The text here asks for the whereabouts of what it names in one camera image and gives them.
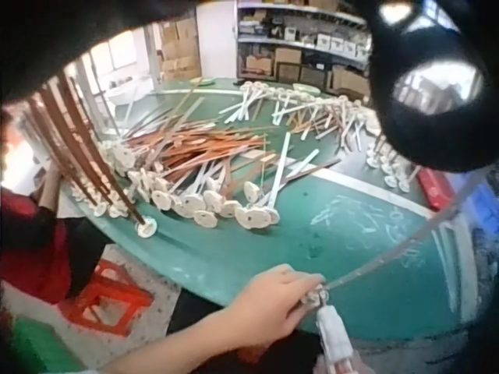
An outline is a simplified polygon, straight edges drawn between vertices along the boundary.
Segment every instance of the green table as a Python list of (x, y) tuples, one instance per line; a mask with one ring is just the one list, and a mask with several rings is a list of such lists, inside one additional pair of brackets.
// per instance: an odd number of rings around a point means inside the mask
[[(188, 87), (176, 83), (166, 88)], [(237, 90), (231, 81), (205, 89)], [(131, 122), (162, 101), (175, 106), (183, 94), (145, 97), (134, 105)], [(221, 108), (240, 102), (235, 94), (204, 91), (193, 94), (184, 108), (199, 96), (205, 100), (192, 119), (215, 117)], [(117, 118), (122, 118), (125, 111), (116, 108)], [(265, 103), (251, 125), (270, 125), (272, 111), (273, 104)], [(281, 149), (285, 131), (281, 125), (269, 132), (269, 149)], [(326, 136), (320, 142), (312, 134), (306, 142), (293, 136), (292, 144), (295, 147), (289, 157), (294, 158), (319, 148), (315, 164), (330, 160), (336, 150), (335, 136)], [(324, 178), (309, 176), (283, 189), (277, 202), (280, 224), (260, 231), (247, 231), (234, 220), (221, 217), (215, 229), (206, 229), (142, 202), (137, 204), (139, 211), (157, 220), (158, 231), (152, 238), (141, 239), (131, 220), (96, 218), (86, 206), (80, 208), (124, 250), (157, 272), (197, 295), (227, 305), (253, 275), (271, 266), (289, 263), (297, 270), (319, 272), (333, 280), (392, 249), (426, 221), (426, 209), (420, 206), (424, 198), (416, 183), (410, 194), (398, 199), (397, 192), (384, 191), (382, 173), (368, 170), (363, 160), (362, 154), (354, 153), (332, 168), (340, 173), (326, 173)], [(382, 192), (388, 198), (380, 198)], [(461, 320), (462, 282), (457, 250), (454, 230), (445, 226), (381, 270), (336, 289), (331, 301), (352, 337), (408, 339), (456, 328)], [(304, 327), (313, 329), (313, 321), (307, 321)]]

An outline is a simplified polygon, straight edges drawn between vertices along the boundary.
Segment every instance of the hand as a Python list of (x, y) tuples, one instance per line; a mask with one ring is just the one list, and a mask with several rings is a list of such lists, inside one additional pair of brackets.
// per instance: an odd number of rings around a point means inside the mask
[[(355, 369), (355, 371), (359, 374), (376, 374), (374, 370), (372, 370), (369, 366), (363, 363), (358, 351), (353, 352), (352, 366)], [(324, 355), (317, 356), (317, 361), (315, 367), (313, 368), (313, 374), (327, 374), (327, 373), (328, 371)]]
[(62, 178), (61, 172), (58, 169), (57, 165), (54, 162), (51, 162), (48, 166), (47, 173), (45, 174), (45, 179), (54, 179)]
[(324, 282), (319, 274), (279, 265), (255, 276), (221, 311), (233, 348), (272, 344), (287, 337), (313, 308), (300, 299)]

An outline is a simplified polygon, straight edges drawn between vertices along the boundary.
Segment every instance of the brown stick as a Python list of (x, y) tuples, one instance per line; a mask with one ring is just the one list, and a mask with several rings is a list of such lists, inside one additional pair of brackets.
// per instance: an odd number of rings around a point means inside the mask
[(231, 159), (231, 157), (227, 157), (224, 159), (225, 179), (222, 183), (223, 188), (227, 187), (232, 182)]
[[(169, 108), (163, 115), (166, 115), (169, 111), (171, 110), (171, 108)], [(128, 130), (128, 132), (123, 136), (123, 139), (129, 139), (129, 140), (132, 140), (132, 139), (138, 139), (140, 138), (140, 136), (138, 137), (135, 137), (134, 135), (137, 134), (140, 130), (144, 130), (146, 127), (148, 127), (149, 125), (151, 124), (154, 124), (154, 121), (152, 122), (149, 122), (149, 121), (144, 121), (143, 123), (140, 123), (140, 124), (135, 124), (131, 129)], [(155, 134), (158, 130), (156, 130), (155, 132), (150, 132), (149, 134), (146, 134), (146, 135), (150, 135), (150, 134)]]
[(168, 175), (168, 180), (170, 182), (176, 182), (178, 181), (181, 177), (183, 177), (186, 173), (189, 173), (191, 174), (193, 171), (194, 171), (195, 167), (194, 168), (191, 168), (191, 169), (183, 169), (183, 170), (177, 170), (177, 171), (174, 171), (172, 172), (170, 175)]
[(41, 141), (45, 143), (45, 146), (50, 154), (51, 159), (55, 162), (61, 173), (65, 177), (75, 182), (75, 184), (78, 186), (81, 192), (83, 192), (85, 197), (89, 199), (94, 206), (96, 206), (97, 203), (95, 202), (92, 195), (87, 191), (83, 183), (80, 181), (80, 179), (76, 175), (76, 172), (71, 167), (67, 166), (68, 161), (65, 160), (61, 150), (57, 147), (54, 140), (52, 139), (49, 126), (45, 122), (45, 119), (43, 118), (41, 113), (38, 111), (37, 104), (35, 103), (32, 97), (28, 98), (27, 102), (30, 105), (31, 114), (33, 115), (33, 121), (32, 121), (33, 129), (38, 134)]
[(185, 146), (184, 148), (177, 148), (177, 149), (173, 149), (173, 150), (168, 149), (165, 152), (163, 152), (161, 155), (163, 157), (176, 156), (178, 154), (202, 152), (204, 150), (209, 150), (209, 151), (230, 150), (230, 149), (236, 149), (239, 146), (261, 146), (261, 145), (262, 145), (262, 142), (259, 140), (246, 141), (246, 142), (226, 141), (225, 143), (209, 142), (209, 143), (200, 144), (199, 146)]
[(42, 87), (40, 89), (40, 95), (42, 101), (45, 104), (45, 107), (47, 108), (48, 115), (50, 116), (55, 128), (61, 136), (62, 141), (68, 147), (69, 152), (73, 155), (77, 164), (80, 165), (83, 173), (87, 176), (87, 178), (90, 179), (96, 190), (98, 190), (102, 194), (106, 201), (112, 203), (112, 201), (108, 198), (109, 189), (104, 185), (102, 180), (95, 172), (94, 168), (92, 168), (92, 166), (88, 162), (87, 157), (81, 150), (80, 145), (73, 137), (73, 134), (69, 131), (68, 124), (66, 123), (57, 103), (55, 102), (54, 94), (50, 89)]
[(223, 130), (212, 130), (211, 133), (224, 133), (224, 134), (232, 134), (237, 132), (254, 132), (255, 130), (278, 130), (276, 126), (258, 126), (258, 127), (242, 127), (240, 129), (223, 129)]
[[(264, 165), (265, 168), (272, 167), (271, 162), (273, 160), (275, 160), (276, 157), (277, 157), (277, 154), (275, 154), (274, 156), (271, 156), (271, 159), (268, 161), (268, 164)], [(258, 162), (257, 164), (253, 165), (253, 167), (251, 169), (249, 169), (241, 178), (236, 179), (235, 181), (232, 181), (232, 183), (230, 185), (228, 185), (227, 187), (225, 187), (220, 192), (220, 194), (222, 196), (225, 196), (228, 199), (230, 199), (232, 197), (232, 194), (234, 193), (234, 191), (237, 191), (244, 182), (255, 179), (258, 175), (261, 174), (261, 172), (262, 172), (262, 165), (260, 162)]]
[[(63, 78), (63, 79), (59, 80), (61, 87), (63, 87), (64, 90), (66, 90), (68, 82), (63, 74), (60, 75), (60, 78)], [(73, 101), (73, 103), (74, 103), (73, 97), (67, 97), (67, 100)], [(88, 131), (85, 129), (85, 125), (83, 124), (83, 120), (80, 117), (80, 113), (77, 114), (76, 119), (77, 119), (76, 122), (73, 123), (76, 127), (76, 131), (81, 136), (82, 141), (87, 145), (87, 149), (89, 150), (90, 155), (92, 156), (94, 161), (97, 163), (97, 166), (101, 169), (102, 173), (108, 178), (109, 183), (111, 183), (111, 186), (113, 187), (113, 189), (115, 189), (115, 191), (118, 193), (121, 200), (123, 200), (126, 207), (129, 209), (130, 213), (137, 219), (137, 221), (139, 221), (140, 224), (145, 224), (146, 221), (143, 219), (142, 215), (138, 212), (138, 210), (135, 208), (135, 206), (130, 202), (128, 196), (125, 195), (122, 188), (117, 183), (114, 175), (109, 170), (109, 167), (107, 166), (107, 164), (102, 160), (102, 156), (99, 153), (99, 151), (97, 150), (97, 147), (95, 146), (94, 141), (90, 137)]]
[(238, 171), (239, 169), (244, 168), (245, 166), (248, 166), (248, 165), (252, 164), (253, 162), (260, 161), (260, 160), (264, 159), (265, 157), (270, 156), (273, 153), (275, 153), (275, 151), (269, 150), (256, 158), (250, 158), (249, 160), (240, 162), (239, 164), (232, 166), (231, 171), (232, 172)]
[[(267, 175), (273, 173), (274, 171), (277, 170), (278, 168), (278, 165), (277, 164), (272, 164), (274, 161), (276, 161), (277, 159), (277, 154), (275, 155), (275, 157), (272, 157), (272, 159), (270, 159), (269, 161), (266, 161), (266, 163), (264, 164), (264, 167), (265, 167), (265, 173), (267, 173)], [(301, 159), (296, 159), (294, 160), (291, 164), (287, 165), (286, 167), (287, 168), (290, 168), (292, 165), (300, 162), (304, 157), (302, 157)], [(235, 191), (238, 191), (242, 184), (245, 182), (245, 181), (250, 181), (252, 179), (255, 179), (256, 176), (258, 176), (262, 170), (261, 170), (261, 167), (260, 167), (260, 172), (259, 173), (256, 173), (256, 175), (252, 175), (254, 173), (252, 173), (252, 171), (249, 171), (246, 175), (244, 175), (243, 177), (241, 177), (240, 179), (237, 179), (236, 181), (234, 181), (234, 186), (231, 187), (231, 189), (229, 189), (227, 191), (227, 194), (224, 195), (223, 193), (221, 193), (223, 196), (229, 198), (230, 196), (232, 196), (232, 194), (235, 192)]]
[(157, 133), (158, 139), (153, 142), (151, 146), (154, 144), (155, 148), (151, 151), (151, 153), (147, 156), (146, 164), (144, 168), (148, 170), (150, 166), (156, 161), (159, 153), (165, 148), (165, 145), (172, 141), (172, 137), (175, 135), (177, 131), (182, 128), (184, 121), (196, 110), (196, 108), (204, 101), (204, 97), (198, 97), (198, 99), (190, 106), (189, 109), (183, 114), (183, 116), (173, 125), (173, 127), (166, 132), (167, 124)]
[(160, 128), (160, 132), (163, 132), (166, 130), (166, 128), (168, 127), (168, 124), (170, 123), (170, 121), (172, 120), (172, 117), (175, 116), (177, 114), (177, 111), (179, 111), (179, 109), (181, 108), (181, 106), (184, 105), (184, 103), (187, 101), (187, 99), (190, 97), (190, 95), (193, 94), (194, 90), (200, 85), (202, 79), (199, 79), (198, 82), (196, 82), (196, 84), (194, 84), (191, 89), (189, 90), (188, 93), (186, 93), (184, 95), (184, 97), (181, 99), (181, 101), (177, 104), (176, 107), (173, 108), (173, 111), (172, 113), (169, 115), (168, 118), (165, 119), (165, 124), (163, 124), (163, 126)]
[(286, 127), (288, 127), (291, 122), (293, 121), (294, 117), (296, 116), (296, 112), (292, 112), (291, 115), (289, 115), (288, 121), (286, 122)]
[(94, 135), (97, 139), (99, 139), (99, 135), (97, 134), (97, 131), (95, 131), (95, 125), (94, 123), (90, 120), (90, 116), (88, 115), (87, 109), (85, 108), (85, 105), (83, 103), (82, 98), (78, 94), (78, 90), (76, 89), (76, 82), (72, 76), (69, 77), (69, 80), (71, 81), (71, 84), (73, 85), (73, 89), (75, 91), (76, 97), (78, 98), (78, 103), (80, 104), (81, 111), (83, 112), (83, 123), (85, 122), (85, 119), (87, 120), (87, 123), (90, 127), (90, 129), (94, 132)]
[[(240, 153), (242, 152), (247, 152), (249, 150), (253, 150), (257, 148), (257, 145), (255, 146), (248, 146), (245, 150), (242, 150)], [(205, 156), (206, 158), (201, 158), (200, 160), (196, 161), (196, 162), (193, 162), (192, 164), (187, 164), (187, 165), (180, 165), (180, 167), (177, 168), (177, 170), (180, 170), (180, 169), (183, 169), (183, 168), (192, 168), (194, 166), (199, 166), (205, 162), (209, 162), (209, 161), (215, 161), (215, 160), (218, 160), (220, 158), (224, 158), (224, 157), (227, 157), (227, 156), (235, 156), (234, 153), (232, 153), (231, 151), (234, 151), (234, 149), (230, 149), (228, 151), (225, 151), (223, 153), (220, 153), (220, 154), (217, 154), (217, 153), (211, 153), (211, 152), (206, 152), (206, 153), (203, 153), (203, 156)]]

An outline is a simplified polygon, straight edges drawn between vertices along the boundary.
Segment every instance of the blue container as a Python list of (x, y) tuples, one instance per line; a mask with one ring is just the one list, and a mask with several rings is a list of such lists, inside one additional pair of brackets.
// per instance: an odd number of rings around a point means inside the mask
[[(468, 174), (446, 174), (457, 192), (468, 179)], [(491, 237), (499, 237), (499, 199), (487, 182), (478, 185), (462, 205), (463, 213), (472, 226), (481, 228)]]

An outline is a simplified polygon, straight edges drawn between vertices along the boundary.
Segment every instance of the white wall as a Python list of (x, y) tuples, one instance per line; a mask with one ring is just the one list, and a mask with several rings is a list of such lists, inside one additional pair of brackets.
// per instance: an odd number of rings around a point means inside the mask
[(196, 8), (204, 77), (235, 78), (235, 1), (207, 2)]
[(142, 75), (149, 73), (149, 58), (147, 57), (146, 38), (143, 33), (143, 28), (138, 28), (133, 31), (133, 42), (135, 44), (135, 52), (137, 56), (136, 74)]
[(153, 23), (153, 36), (156, 50), (161, 50), (163, 40), (161, 39), (161, 26), (158, 23)]

